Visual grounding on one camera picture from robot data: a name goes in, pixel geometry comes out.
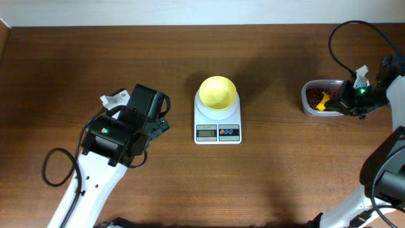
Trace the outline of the yellow measuring scoop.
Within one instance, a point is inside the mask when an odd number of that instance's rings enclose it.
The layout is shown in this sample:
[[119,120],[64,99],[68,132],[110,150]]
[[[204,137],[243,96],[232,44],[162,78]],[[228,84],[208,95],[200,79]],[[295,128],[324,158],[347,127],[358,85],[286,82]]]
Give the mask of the yellow measuring scoop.
[[330,96],[326,92],[322,92],[323,97],[321,101],[316,105],[316,109],[318,111],[325,111],[326,110],[326,102],[330,100]]

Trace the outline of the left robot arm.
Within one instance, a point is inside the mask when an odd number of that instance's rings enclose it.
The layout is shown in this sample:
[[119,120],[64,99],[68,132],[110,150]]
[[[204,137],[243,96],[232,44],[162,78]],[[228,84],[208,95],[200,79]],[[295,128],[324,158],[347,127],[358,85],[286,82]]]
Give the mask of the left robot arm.
[[170,97],[163,92],[137,84],[131,93],[120,89],[101,101],[103,108],[80,132],[75,154],[54,148],[44,159],[42,175],[58,151],[72,162],[65,178],[70,184],[49,227],[93,227],[112,190],[135,167],[134,158],[146,157],[149,143],[170,128]]

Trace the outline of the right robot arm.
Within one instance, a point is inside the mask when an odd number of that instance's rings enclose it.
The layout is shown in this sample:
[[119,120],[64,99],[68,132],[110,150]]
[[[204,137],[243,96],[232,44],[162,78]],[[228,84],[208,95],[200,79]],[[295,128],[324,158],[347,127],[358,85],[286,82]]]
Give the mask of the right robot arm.
[[404,56],[386,57],[374,85],[359,85],[355,80],[341,83],[338,93],[327,100],[325,108],[363,118],[389,105],[392,133],[363,163],[359,186],[336,208],[319,213],[307,227],[366,227],[394,211],[404,211]]

